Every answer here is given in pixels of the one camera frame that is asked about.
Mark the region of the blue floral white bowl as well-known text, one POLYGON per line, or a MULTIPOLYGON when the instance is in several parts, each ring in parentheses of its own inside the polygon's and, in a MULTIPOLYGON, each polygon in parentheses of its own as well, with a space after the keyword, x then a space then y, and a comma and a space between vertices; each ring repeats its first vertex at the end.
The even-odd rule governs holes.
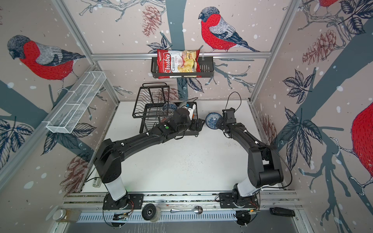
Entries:
POLYGON ((217 123, 220 118, 222 118, 222 116, 219 113, 215 113, 215 112, 209 113, 205 119, 206 126, 212 130, 219 129, 219 127, 217 126, 217 123))

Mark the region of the blue triangle patterned bowl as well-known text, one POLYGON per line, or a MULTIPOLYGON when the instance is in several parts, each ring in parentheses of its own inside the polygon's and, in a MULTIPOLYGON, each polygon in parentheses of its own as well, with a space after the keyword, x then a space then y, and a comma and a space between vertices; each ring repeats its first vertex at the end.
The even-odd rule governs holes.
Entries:
POLYGON ((171 116, 177 110, 177 105, 175 103, 165 103, 162 106, 162 111, 167 116, 171 116))

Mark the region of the black wire dish rack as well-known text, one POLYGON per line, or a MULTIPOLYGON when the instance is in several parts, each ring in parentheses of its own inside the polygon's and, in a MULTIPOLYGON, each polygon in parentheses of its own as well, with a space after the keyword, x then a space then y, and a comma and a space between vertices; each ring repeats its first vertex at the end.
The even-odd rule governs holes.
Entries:
MULTIPOLYGON (((165 103, 175 103, 177 109, 180 109, 184 108, 187 102, 194 102, 196 104, 196 109, 194 111, 193 119, 199 119, 196 100, 196 98, 186 101, 179 100, 177 91, 170 88, 166 83, 143 83, 139 88, 132 116, 133 118, 141 119, 139 132, 143 133, 150 131, 157 124, 163 123, 172 118, 174 114, 167 116, 162 111, 162 106, 165 103)), ((200 131, 190 131, 187 129, 185 132, 178 133, 176 138, 179 139, 184 136, 197 137, 199 132, 200 131)))

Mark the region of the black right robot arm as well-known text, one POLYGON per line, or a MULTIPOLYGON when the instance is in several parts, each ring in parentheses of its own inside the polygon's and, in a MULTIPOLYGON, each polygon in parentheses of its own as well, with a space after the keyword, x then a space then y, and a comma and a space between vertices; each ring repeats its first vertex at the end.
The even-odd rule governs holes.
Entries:
POLYGON ((224 109, 217 127, 238 142, 248 154, 247 177, 234 185, 232 195, 235 205, 242 207, 262 188, 274 186, 284 180, 281 159, 276 150, 253 136, 235 118, 235 109, 224 109))

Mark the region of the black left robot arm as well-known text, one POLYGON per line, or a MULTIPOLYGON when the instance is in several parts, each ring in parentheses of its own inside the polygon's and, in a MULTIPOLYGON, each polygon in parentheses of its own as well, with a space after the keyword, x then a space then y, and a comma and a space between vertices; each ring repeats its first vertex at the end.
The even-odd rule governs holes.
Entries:
POLYGON ((193 119, 193 110, 177 109, 171 118, 155 125, 150 131, 113 142, 104 140, 93 159, 98 175, 110 197, 122 209, 129 203, 128 192, 121 179, 121 163, 146 148, 176 139, 187 130, 200 132, 205 121, 193 119))

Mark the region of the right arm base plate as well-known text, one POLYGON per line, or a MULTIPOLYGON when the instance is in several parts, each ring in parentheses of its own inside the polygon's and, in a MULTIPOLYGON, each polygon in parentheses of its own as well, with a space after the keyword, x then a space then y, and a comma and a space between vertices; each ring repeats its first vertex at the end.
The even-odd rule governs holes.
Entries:
POLYGON ((251 208, 257 209, 259 202, 256 196, 250 196, 245 198, 238 198, 235 200, 234 195, 229 192, 221 192, 218 194, 218 200, 221 209, 233 209, 233 208, 251 208))

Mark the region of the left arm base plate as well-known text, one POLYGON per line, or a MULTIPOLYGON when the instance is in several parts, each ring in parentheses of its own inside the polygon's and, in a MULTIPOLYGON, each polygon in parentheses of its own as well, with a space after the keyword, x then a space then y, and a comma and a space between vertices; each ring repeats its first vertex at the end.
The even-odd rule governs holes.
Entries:
POLYGON ((114 201, 108 193, 104 198, 103 210, 140 210, 144 194, 127 193, 121 199, 114 201))

